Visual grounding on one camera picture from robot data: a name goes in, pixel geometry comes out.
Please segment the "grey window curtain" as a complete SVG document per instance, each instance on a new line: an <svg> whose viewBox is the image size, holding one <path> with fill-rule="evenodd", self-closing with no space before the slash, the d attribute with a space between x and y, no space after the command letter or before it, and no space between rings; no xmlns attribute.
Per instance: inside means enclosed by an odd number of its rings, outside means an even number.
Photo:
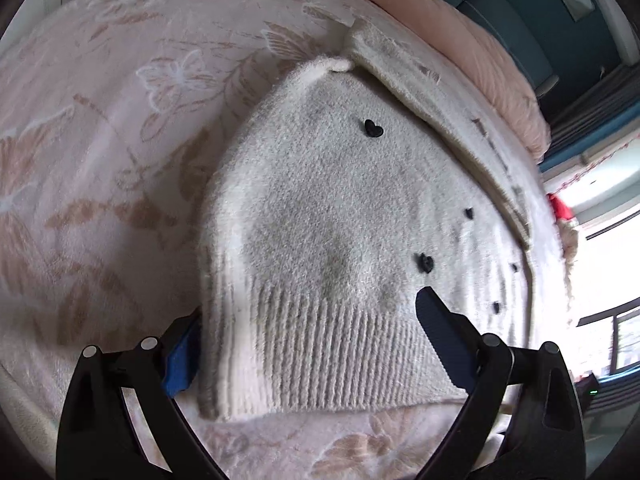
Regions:
<svg viewBox="0 0 640 480"><path fill-rule="evenodd" d="M551 144L545 158L560 154L578 141L631 110L639 102L639 64L620 65L550 122Z"/></svg>

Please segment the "cream fuzzy knit sweater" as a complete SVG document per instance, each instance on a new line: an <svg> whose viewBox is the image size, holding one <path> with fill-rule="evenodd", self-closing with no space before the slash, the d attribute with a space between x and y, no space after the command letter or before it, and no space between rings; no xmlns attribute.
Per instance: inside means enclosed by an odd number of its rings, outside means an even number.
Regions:
<svg viewBox="0 0 640 480"><path fill-rule="evenodd" d="M202 412L378 411L455 399L416 318L431 287L529 336L528 158L438 58L365 21L250 113L200 241Z"/></svg>

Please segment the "pink floral bed blanket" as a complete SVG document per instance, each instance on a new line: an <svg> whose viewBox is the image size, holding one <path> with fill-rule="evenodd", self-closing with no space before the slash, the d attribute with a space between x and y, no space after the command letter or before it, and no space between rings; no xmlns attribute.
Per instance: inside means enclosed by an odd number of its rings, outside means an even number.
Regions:
<svg viewBox="0 0 640 480"><path fill-rule="evenodd" d="M484 94L370 0L72 0L1 58L1 406L54 471L86 344L125 349L198 304L206 184L241 119L365 20L478 93L528 158L529 336L572 325L537 163Z"/></svg>

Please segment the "teal upholstered headboard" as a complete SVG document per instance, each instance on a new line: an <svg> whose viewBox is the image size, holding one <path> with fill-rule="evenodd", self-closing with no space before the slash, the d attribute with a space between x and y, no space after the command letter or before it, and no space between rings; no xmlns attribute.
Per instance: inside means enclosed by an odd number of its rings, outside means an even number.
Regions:
<svg viewBox="0 0 640 480"><path fill-rule="evenodd" d="M509 52L535 90L547 122L620 65L597 5L575 22L562 0L444 1L490 32Z"/></svg>

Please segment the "red cloth by window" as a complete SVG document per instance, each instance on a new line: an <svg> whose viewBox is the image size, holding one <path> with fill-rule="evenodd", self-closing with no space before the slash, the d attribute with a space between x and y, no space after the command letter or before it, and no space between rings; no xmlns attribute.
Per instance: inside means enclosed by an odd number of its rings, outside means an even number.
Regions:
<svg viewBox="0 0 640 480"><path fill-rule="evenodd" d="M575 218L574 212L554 193L547 194L548 202L556 220L570 221Z"/></svg>

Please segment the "cream cloth by window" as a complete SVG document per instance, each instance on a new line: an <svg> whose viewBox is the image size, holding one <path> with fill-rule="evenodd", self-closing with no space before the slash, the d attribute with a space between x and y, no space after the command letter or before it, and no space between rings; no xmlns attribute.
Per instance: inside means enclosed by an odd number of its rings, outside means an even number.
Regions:
<svg viewBox="0 0 640 480"><path fill-rule="evenodd" d="M563 249L565 263L565 286L570 298L573 297L572 275L579 248L579 222L575 218L559 219L556 222Z"/></svg>

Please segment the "pink folded duvet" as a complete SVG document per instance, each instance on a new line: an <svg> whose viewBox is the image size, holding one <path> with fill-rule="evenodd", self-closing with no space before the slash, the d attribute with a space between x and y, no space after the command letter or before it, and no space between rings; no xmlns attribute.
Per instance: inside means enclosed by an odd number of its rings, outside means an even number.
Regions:
<svg viewBox="0 0 640 480"><path fill-rule="evenodd" d="M541 162L551 144L534 89L512 56L480 25L444 0L370 0L438 51L484 94Z"/></svg>

